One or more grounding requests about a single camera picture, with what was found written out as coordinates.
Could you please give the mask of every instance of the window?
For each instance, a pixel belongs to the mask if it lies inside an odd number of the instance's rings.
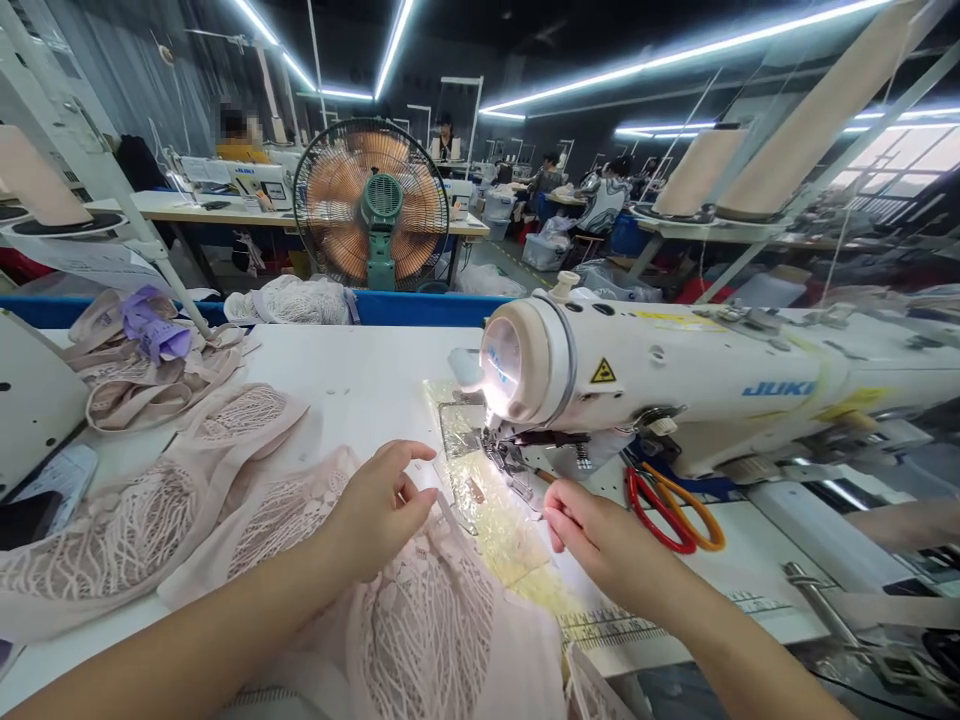
[[[881,223],[905,215],[925,188],[960,167],[960,126],[933,124],[891,128],[864,150],[831,187],[857,187],[853,207]]]

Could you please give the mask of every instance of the lace fabric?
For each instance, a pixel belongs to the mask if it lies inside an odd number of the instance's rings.
[[[155,363],[141,354],[137,340],[127,339],[122,311],[126,299],[116,290],[101,293],[70,328],[68,336],[75,344],[62,353],[90,386],[87,421],[101,432],[143,429],[178,415],[226,382],[242,356],[258,344],[229,325],[204,339],[192,322],[175,319],[170,300],[154,296],[142,301],[145,308],[189,331],[185,358]]]
[[[218,394],[156,462],[95,493],[61,532],[0,552],[0,637],[53,637],[153,590],[209,535],[243,463],[305,411],[263,384]]]
[[[570,720],[638,720],[576,643],[567,647]],[[644,715],[643,720],[652,720]]]
[[[243,479],[242,504],[161,584],[161,600],[182,607],[311,535],[358,466],[341,446],[313,468]],[[338,719],[553,720],[564,715],[560,648],[556,621],[503,589],[441,498],[372,583],[345,591],[258,680]]]

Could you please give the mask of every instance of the warning label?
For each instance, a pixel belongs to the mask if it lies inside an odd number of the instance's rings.
[[[603,358],[600,361],[600,367],[597,368],[597,371],[593,374],[593,378],[590,380],[590,382],[602,383],[616,381],[617,376],[613,374],[613,368],[610,367],[610,363],[607,362],[607,359]]]

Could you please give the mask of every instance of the scissors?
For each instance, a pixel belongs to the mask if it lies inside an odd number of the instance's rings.
[[[684,488],[654,470],[648,463],[643,463],[641,468],[641,470],[638,470],[634,467],[627,467],[627,496],[633,512],[636,513],[644,527],[653,533],[653,536],[660,541],[661,545],[665,545],[681,555],[692,555],[697,551],[697,546],[700,546],[708,552],[717,552],[727,546],[727,540],[723,535],[720,524],[713,516],[713,513],[711,513],[702,502],[697,500]],[[652,483],[653,487],[647,484],[648,480]],[[641,494],[646,498],[647,502],[653,505],[655,510],[660,512],[663,519],[667,521],[667,524],[673,528],[677,537],[680,538],[679,541],[666,535],[647,517],[646,511],[640,504]],[[700,519],[703,520],[710,533],[709,538],[701,535],[700,531],[687,519],[680,507],[680,503],[677,502],[676,497],[674,497],[675,495],[682,500],[686,500],[687,504],[700,516]]]

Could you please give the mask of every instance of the electric fan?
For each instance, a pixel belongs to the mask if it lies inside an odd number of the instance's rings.
[[[304,245],[320,271],[343,285],[416,290],[451,249],[440,173],[387,120],[354,118],[318,135],[300,159],[295,187]]]

